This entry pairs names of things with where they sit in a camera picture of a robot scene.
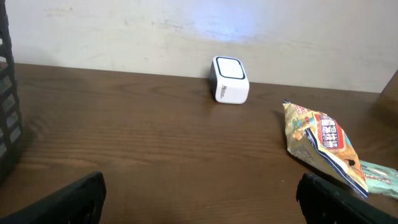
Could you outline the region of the white barcode scanner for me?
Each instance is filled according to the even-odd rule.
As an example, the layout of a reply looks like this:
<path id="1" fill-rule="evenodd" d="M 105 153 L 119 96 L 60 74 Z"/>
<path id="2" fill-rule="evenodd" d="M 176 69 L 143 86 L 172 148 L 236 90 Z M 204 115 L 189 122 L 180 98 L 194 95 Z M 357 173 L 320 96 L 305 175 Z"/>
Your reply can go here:
<path id="1" fill-rule="evenodd" d="M 248 98 L 249 80 L 237 58 L 214 57 L 209 82 L 213 98 L 219 103 L 240 105 Z"/>

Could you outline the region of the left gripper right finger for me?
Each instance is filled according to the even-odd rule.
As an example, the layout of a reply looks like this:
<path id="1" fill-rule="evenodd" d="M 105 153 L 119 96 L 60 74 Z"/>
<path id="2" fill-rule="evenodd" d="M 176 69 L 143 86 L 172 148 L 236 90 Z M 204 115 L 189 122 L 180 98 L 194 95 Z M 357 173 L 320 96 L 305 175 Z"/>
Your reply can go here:
<path id="1" fill-rule="evenodd" d="M 307 223 L 397 224 L 396 217 L 311 173 L 299 181 L 296 201 Z"/>

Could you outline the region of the yellow snack bag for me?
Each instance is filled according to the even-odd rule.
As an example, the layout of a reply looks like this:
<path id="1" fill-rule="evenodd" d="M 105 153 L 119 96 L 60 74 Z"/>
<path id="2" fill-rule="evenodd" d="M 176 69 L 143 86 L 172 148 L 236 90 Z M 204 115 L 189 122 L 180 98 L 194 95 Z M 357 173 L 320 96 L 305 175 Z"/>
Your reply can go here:
<path id="1" fill-rule="evenodd" d="M 336 120 L 320 111 L 283 101 L 290 155 L 350 186 L 362 198 L 369 191 L 359 157 Z"/>

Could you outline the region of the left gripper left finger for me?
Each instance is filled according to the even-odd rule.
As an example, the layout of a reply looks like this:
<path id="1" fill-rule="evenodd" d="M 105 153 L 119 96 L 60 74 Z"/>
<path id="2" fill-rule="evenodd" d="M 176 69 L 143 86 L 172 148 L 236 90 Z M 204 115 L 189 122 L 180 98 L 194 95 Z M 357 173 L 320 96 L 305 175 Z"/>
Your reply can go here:
<path id="1" fill-rule="evenodd" d="M 96 171 L 2 218 L 1 223 L 98 224 L 105 198 L 104 177 L 101 172 Z"/>

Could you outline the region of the grey plastic shopping basket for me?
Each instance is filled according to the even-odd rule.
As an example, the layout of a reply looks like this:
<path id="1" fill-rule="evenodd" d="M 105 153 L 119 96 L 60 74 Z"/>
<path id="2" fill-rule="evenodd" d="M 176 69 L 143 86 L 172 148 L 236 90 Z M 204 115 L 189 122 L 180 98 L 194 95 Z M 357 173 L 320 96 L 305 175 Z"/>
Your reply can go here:
<path id="1" fill-rule="evenodd" d="M 19 161 L 21 136 L 22 116 L 9 21 L 6 2 L 1 0 L 1 182 L 8 178 Z"/>

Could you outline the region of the light green wet wipes pack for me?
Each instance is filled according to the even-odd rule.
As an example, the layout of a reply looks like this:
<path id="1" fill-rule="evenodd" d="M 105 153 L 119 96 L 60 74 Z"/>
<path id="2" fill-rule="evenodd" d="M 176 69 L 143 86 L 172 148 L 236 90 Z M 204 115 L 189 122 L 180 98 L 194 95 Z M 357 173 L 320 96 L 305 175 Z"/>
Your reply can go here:
<path id="1" fill-rule="evenodd" d="M 397 170 L 370 162 L 360 161 L 368 191 L 397 199 Z"/>

